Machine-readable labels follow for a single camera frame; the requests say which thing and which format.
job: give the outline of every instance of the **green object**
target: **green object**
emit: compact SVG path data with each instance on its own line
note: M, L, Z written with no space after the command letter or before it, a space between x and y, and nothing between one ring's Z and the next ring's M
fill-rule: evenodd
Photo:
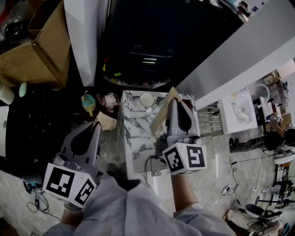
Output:
M18 94L22 98L26 95L26 92L27 92L27 83L23 82L19 87Z

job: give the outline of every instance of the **gray floor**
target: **gray floor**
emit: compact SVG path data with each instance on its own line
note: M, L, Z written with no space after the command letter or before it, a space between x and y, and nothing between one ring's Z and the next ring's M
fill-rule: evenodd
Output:
M103 168L110 161L118 161L118 150L110 153L109 149L106 148L106 146L112 146L116 149L117 144L113 141L116 132L114 130L105 136L102 147L103 158L99 162ZM232 188L235 186L230 163L263 156L260 149L245 153L230 153L228 139L231 136L234 138L238 137L242 142L251 137L257 137L259 134L261 135L260 130L254 129L233 135L202 139L207 149L208 169L189 175L189 179L199 202L203 206L206 205L210 197L220 194L224 186L231 185ZM274 181L275 167L272 157L241 162L233 167L237 168L235 177L239 185L236 194L242 205L254 203L258 195L260 195L260 198L269 198L269 196L262 196L261 192L266 187L271 186ZM49 215L44 215L41 212L34 214L27 209L27 202L34 201L34 197L26 193L23 182L20 179L0 171L0 189L0 212L20 235L30 235L31 232L40 235L58 222L58 220ZM63 212L62 202L48 194L45 194L45 196L50 204L49 212L60 218ZM174 211L173 198L171 195L163 196L161 198L166 211L171 214ZM235 207L239 207L239 205L236 203L235 194L232 194L231 196L219 195L211 198L206 209L222 217L227 209Z

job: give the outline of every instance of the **sleeve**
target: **sleeve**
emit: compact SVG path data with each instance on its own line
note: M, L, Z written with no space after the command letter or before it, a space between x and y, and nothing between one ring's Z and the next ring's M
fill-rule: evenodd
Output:
M295 146L295 130L294 129L285 131L285 140L286 140L286 144L292 144L292 146Z
M56 224L47 230L43 236L72 236L76 228L68 224Z
M192 204L182 211L176 212L174 217L199 230L208 236L236 236L227 223L212 212L203 209L199 204Z

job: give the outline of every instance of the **camouflage pants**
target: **camouflage pants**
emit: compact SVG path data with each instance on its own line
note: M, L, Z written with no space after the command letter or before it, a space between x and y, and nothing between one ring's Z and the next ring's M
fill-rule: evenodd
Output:
M232 153L251 151L257 148L265 148L265 136L253 138L247 142L234 143L231 149Z

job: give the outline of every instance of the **marble tabletop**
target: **marble tabletop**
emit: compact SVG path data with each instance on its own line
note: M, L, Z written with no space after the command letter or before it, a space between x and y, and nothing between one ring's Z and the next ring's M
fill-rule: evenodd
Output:
M126 158L128 179L142 179L144 163L151 155L155 155L155 143L158 136L153 136L149 126L155 119L157 113L164 103L167 93L148 92L155 98L155 103L149 109L146 109L140 103L141 94L144 91L123 91L121 99L121 110L119 125L121 133L124 135L124 154ZM194 97L191 95L180 94L182 99L191 100L197 126L199 127L198 117L195 107ZM159 135L165 132L164 123L159 128ZM152 170L161 170L166 168L164 164L157 160L152 162Z

